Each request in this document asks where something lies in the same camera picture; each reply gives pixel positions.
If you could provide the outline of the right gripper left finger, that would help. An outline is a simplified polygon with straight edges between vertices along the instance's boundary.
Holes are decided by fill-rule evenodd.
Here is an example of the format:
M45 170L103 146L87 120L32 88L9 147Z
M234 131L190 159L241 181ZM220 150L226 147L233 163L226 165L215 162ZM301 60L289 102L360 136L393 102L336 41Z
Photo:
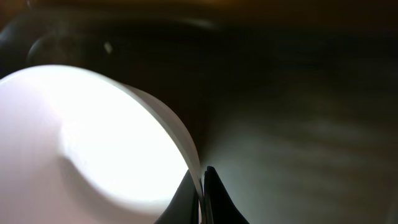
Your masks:
M189 171L184 175L175 195L155 224L198 224L199 199Z

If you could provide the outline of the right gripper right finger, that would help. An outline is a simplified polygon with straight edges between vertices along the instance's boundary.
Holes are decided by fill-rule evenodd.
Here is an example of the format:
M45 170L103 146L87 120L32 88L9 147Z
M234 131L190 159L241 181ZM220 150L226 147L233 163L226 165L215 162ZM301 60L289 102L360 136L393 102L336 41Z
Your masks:
M208 224L249 224L235 207L216 169L205 172L205 213Z

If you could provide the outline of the pink bowl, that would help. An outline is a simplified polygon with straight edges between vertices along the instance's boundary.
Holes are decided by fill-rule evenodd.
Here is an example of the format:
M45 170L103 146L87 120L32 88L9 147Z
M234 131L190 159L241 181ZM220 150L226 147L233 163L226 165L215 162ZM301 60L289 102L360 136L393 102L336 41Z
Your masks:
M1 79L1 224L155 223L201 167L180 118L156 97L78 67Z

